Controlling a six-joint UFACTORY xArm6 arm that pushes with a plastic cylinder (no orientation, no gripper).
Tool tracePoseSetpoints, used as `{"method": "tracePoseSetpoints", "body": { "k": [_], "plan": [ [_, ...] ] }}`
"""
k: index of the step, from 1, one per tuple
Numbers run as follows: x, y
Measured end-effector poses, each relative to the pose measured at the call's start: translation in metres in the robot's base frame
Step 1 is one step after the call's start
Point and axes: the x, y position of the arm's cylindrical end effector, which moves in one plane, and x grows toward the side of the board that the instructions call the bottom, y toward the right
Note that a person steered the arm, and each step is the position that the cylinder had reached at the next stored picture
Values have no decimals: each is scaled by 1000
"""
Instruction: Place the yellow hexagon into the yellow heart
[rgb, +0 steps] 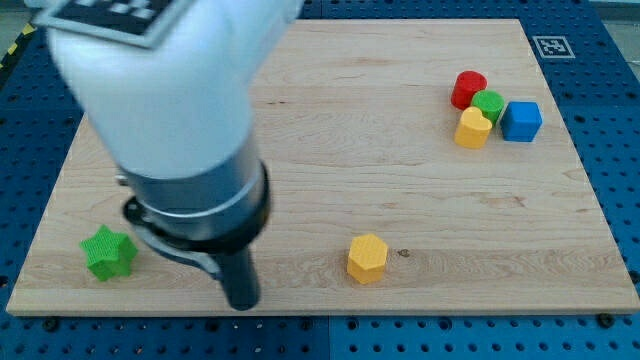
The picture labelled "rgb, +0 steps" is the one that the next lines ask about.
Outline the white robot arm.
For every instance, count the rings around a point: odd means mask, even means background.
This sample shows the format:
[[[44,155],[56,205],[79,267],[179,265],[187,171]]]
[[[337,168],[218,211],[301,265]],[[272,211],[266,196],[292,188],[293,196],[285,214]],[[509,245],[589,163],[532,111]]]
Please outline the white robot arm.
[[[125,219],[150,248],[254,307],[250,243],[268,221],[268,170],[249,89],[301,0],[53,1],[33,19],[131,189]]]

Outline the fiducial tag on arm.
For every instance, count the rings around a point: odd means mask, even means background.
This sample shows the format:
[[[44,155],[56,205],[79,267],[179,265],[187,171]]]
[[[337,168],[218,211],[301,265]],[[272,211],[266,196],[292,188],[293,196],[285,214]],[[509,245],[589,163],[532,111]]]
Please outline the fiducial tag on arm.
[[[36,14],[33,24],[151,49],[193,0],[64,0]]]

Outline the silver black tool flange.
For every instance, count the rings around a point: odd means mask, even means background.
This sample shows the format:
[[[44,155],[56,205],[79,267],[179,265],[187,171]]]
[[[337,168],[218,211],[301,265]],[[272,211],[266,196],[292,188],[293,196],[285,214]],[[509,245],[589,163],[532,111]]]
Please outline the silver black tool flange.
[[[123,214],[145,245],[216,280],[257,278],[249,245],[266,225],[270,187],[251,133],[118,169],[133,193]]]

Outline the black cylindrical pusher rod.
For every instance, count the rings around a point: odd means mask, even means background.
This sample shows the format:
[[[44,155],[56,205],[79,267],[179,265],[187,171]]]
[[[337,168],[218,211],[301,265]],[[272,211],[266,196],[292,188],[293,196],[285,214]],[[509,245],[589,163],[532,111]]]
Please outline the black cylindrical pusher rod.
[[[238,311],[249,310],[260,300],[260,284],[248,247],[234,253],[216,255],[225,296],[229,305]]]

